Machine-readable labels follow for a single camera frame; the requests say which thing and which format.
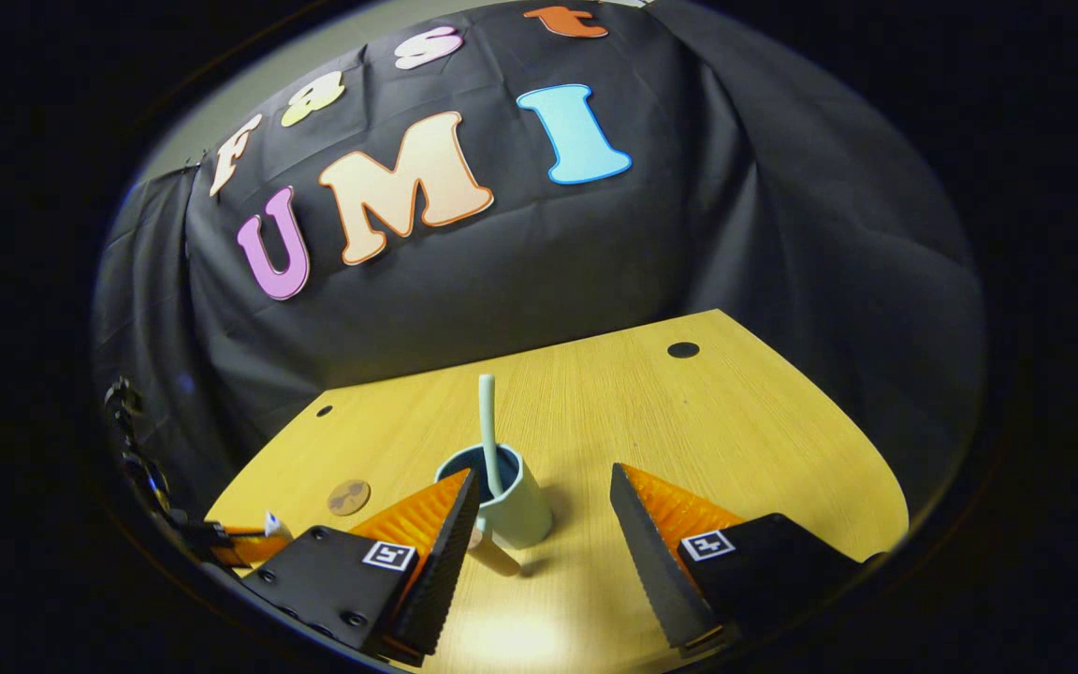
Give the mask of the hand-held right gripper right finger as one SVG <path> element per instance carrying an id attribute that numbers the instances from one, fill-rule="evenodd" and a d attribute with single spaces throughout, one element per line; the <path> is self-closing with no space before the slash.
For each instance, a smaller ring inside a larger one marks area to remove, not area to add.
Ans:
<path id="1" fill-rule="evenodd" d="M 628 463 L 610 504 L 663 639 L 690 656 L 803 622 L 885 554 L 852 553 L 783 509 L 741 515 Z"/>

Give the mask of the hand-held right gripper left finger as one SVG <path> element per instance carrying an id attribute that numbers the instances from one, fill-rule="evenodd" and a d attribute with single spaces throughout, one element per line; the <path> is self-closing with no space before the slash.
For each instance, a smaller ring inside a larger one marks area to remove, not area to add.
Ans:
<path id="1" fill-rule="evenodd" d="M 316 525 L 241 584 L 348 649 L 419 668 L 436 654 L 480 505 L 462 469 L 350 529 Z"/>

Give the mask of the pale blue cup wooden handle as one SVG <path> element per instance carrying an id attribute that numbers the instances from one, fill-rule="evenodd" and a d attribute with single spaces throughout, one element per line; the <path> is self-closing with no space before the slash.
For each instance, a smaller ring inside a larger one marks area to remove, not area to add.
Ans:
<path id="1" fill-rule="evenodd" d="M 436 481 L 471 469 L 476 472 L 479 507 L 467 554 L 498 576 L 521 576 L 525 568 L 512 554 L 545 540 L 553 511 L 530 466 L 513 448 L 496 449 L 501 493 L 492 491 L 482 448 L 455 453 L 436 470 Z"/>

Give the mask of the round brown coaster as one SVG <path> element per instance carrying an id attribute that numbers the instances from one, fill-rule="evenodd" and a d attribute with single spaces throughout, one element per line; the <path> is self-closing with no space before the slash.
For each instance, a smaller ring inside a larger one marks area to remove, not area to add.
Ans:
<path id="1" fill-rule="evenodd" d="M 364 479 L 346 479 L 327 496 L 327 509 L 332 515 L 355 515 L 371 499 L 371 485 Z"/>

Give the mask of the pale green toothbrush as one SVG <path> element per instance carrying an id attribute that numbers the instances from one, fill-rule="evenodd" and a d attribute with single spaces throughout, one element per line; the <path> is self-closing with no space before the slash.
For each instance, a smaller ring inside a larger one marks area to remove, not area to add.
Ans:
<path id="1" fill-rule="evenodd" d="M 498 443 L 496 434 L 496 379 L 484 373 L 478 379 L 478 419 L 485 476 L 492 498 L 505 494 L 500 466 L 498 466 Z"/>

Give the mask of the wooden desktop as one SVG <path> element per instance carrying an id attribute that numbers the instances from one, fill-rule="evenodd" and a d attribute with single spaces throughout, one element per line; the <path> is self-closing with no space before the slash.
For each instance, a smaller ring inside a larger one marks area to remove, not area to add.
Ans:
<path id="1" fill-rule="evenodd" d="M 498 440 L 531 467 L 555 525 L 506 579 L 462 565 L 436 655 L 416 674 L 662 674 L 679 657 L 642 593 L 610 504 L 628 463 L 754 515 L 783 509 L 852 553 L 910 526 L 890 466 L 826 394 L 714 310 L 596 338 L 321 393 L 210 508 L 252 526 L 350 529 L 429 485 L 479 441 L 478 379 L 496 379 Z M 327 496 L 364 479 L 335 517 Z"/>

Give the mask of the black backdrop cloth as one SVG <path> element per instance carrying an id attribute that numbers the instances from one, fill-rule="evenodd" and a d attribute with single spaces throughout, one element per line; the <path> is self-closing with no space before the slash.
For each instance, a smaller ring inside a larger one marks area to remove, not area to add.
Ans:
<path id="1" fill-rule="evenodd" d="M 791 362 L 911 513 L 966 448 L 983 283 L 931 167 L 821 66 L 713 8 L 476 6 L 329 57 L 103 240 L 93 393 L 204 515 L 330 388 L 709 310 Z"/>

